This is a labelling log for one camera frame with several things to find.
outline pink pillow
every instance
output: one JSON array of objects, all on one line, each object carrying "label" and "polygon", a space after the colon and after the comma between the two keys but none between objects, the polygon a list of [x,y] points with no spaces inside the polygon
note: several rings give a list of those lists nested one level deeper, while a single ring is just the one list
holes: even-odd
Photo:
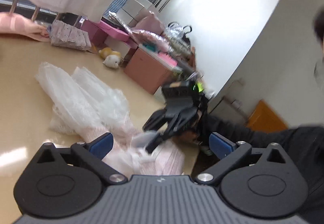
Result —
[{"label": "pink pillow", "polygon": [[22,15],[0,12],[0,33],[19,34],[32,39],[49,42],[49,34],[45,26],[41,26]]}]

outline metal screw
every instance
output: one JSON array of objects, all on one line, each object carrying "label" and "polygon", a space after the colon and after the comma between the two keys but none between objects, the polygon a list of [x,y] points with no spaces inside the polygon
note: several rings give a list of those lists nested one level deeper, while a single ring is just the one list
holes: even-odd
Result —
[{"label": "metal screw", "polygon": [[199,174],[197,178],[202,182],[212,181],[214,176],[208,173]]},{"label": "metal screw", "polygon": [[113,174],[109,177],[109,180],[115,183],[124,181],[125,177],[121,174]]}]

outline beige tabletop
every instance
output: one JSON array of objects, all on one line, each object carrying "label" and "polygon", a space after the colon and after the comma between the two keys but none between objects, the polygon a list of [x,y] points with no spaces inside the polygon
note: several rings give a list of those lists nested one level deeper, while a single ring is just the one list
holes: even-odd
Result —
[{"label": "beige tabletop", "polygon": [[[111,70],[98,55],[52,47],[17,36],[0,36],[0,216],[12,223],[20,216],[13,187],[25,166],[45,141],[70,146],[79,136],[51,131],[53,102],[35,79],[38,66],[47,61],[69,74],[86,67],[112,88],[123,91],[129,101],[133,123],[141,128],[147,118],[163,107],[152,95],[128,78],[122,69]],[[197,148],[181,144],[185,153],[184,172],[190,173]]]}]

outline white logo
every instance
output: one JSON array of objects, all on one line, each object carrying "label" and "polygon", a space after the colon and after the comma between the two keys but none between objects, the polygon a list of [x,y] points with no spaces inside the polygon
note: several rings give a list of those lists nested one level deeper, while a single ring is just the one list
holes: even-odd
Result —
[{"label": "white logo", "polygon": [[165,178],[161,177],[161,178],[157,179],[157,181],[158,181],[159,183],[162,183],[162,182],[165,181]]}]

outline blue gripper pad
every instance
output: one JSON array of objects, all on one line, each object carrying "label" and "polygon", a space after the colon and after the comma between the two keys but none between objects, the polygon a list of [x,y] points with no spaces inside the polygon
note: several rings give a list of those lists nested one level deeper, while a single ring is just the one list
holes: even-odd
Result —
[{"label": "blue gripper pad", "polygon": [[219,159],[223,159],[236,149],[236,144],[214,132],[209,136],[209,148]]},{"label": "blue gripper pad", "polygon": [[114,145],[114,137],[111,133],[105,133],[98,137],[87,148],[88,151],[102,160],[108,154]]}]

